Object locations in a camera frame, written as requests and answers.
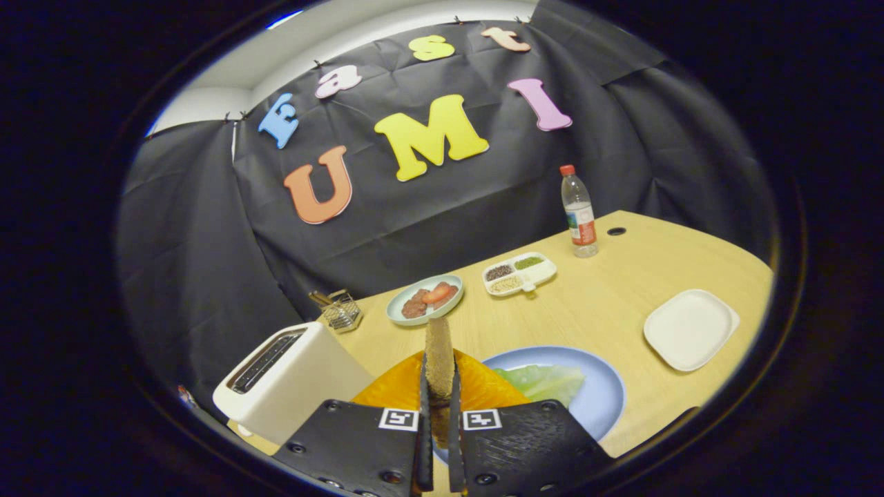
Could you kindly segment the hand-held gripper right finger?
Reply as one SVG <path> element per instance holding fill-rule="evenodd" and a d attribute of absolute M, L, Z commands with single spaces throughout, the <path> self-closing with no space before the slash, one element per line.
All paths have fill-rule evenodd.
<path fill-rule="evenodd" d="M 461 412 L 446 451 L 452 493 L 597 493 L 615 465 L 600 444 L 615 425 L 613 366 L 580 349 L 513 349 L 484 364 L 512 376 L 532 400 Z"/>

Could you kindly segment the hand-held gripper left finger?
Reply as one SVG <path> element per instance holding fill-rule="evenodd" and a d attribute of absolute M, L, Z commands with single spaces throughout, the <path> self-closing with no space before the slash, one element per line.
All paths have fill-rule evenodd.
<path fill-rule="evenodd" d="M 432 428 L 424 359 L 410 356 L 416 409 L 327 399 L 281 444 L 273 459 L 357 496 L 420 496 L 434 488 Z"/>

